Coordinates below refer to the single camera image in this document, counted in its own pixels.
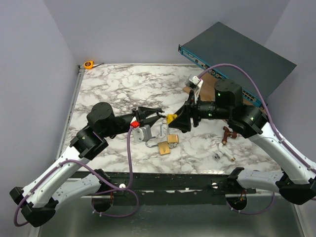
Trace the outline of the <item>yellow padlock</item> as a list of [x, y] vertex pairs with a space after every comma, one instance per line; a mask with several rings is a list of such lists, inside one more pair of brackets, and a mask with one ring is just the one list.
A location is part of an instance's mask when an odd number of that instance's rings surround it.
[[177, 118], [176, 114], [168, 114], [166, 115], [166, 123], [170, 124], [172, 121], [174, 121]]

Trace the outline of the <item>long shackle brass padlock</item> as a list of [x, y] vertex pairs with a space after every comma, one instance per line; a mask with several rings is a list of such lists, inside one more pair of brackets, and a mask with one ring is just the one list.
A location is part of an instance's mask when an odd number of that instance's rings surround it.
[[166, 131], [167, 131], [167, 143], [168, 144], [178, 144], [179, 143], [179, 137], [176, 134], [170, 134], [169, 126], [168, 126], [167, 122], [162, 122], [160, 124], [159, 135], [160, 136], [163, 135], [163, 128], [164, 127], [166, 128]]

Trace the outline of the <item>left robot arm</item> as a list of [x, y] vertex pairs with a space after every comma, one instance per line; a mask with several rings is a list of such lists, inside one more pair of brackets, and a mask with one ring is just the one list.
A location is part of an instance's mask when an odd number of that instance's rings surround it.
[[68, 201], [89, 194], [104, 195], [130, 191], [133, 182], [130, 138], [127, 138], [129, 182], [116, 186], [101, 170], [88, 163], [108, 147], [106, 138], [115, 138], [144, 125], [153, 126], [162, 118], [162, 108], [138, 107], [123, 116], [115, 116], [109, 103], [95, 104], [86, 116], [87, 125], [70, 141], [64, 153], [36, 180], [24, 187], [15, 187], [9, 194], [18, 205], [14, 225], [40, 227]]

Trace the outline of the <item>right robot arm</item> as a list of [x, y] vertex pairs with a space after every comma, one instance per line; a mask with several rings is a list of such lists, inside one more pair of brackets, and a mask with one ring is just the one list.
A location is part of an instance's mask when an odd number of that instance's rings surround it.
[[223, 119], [230, 129], [263, 149], [280, 167], [279, 171], [261, 172], [236, 168], [228, 177], [228, 190], [261, 189], [279, 193], [287, 201], [302, 205], [316, 196], [315, 162], [297, 152], [296, 158], [285, 140], [277, 137], [268, 117], [258, 107], [243, 103], [242, 88], [231, 79], [214, 85], [215, 100], [201, 101], [191, 90], [187, 101], [176, 112], [170, 128], [189, 132], [202, 119]]

